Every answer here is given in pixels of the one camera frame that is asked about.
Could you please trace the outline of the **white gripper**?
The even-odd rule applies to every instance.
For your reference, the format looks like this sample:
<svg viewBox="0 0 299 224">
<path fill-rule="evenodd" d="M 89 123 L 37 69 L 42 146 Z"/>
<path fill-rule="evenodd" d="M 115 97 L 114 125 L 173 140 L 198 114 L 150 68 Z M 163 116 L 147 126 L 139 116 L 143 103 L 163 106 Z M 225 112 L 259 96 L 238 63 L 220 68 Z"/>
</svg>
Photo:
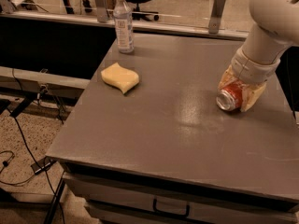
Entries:
<svg viewBox="0 0 299 224">
<path fill-rule="evenodd" d="M 279 64 L 280 59 L 271 64 L 256 63 L 244 54 L 242 48 L 239 48 L 231 60 L 231 65 L 222 74 L 218 90 L 230 84 L 239 83 L 240 80 L 246 83 L 241 86 L 242 104 L 240 107 L 242 112 L 246 112 L 263 94 L 266 88 L 265 81 L 275 73 Z"/>
</svg>

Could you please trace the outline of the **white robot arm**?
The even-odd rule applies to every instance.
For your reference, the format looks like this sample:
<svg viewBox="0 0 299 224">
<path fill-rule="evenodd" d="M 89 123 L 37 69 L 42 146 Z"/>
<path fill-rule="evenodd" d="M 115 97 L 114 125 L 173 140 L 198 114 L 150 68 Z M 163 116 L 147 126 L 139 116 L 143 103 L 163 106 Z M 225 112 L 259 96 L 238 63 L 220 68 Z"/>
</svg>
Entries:
<svg viewBox="0 0 299 224">
<path fill-rule="evenodd" d="M 253 26 L 218 85 L 217 106 L 225 111 L 252 108 L 280 57 L 299 44 L 299 0 L 250 0 Z"/>
</svg>

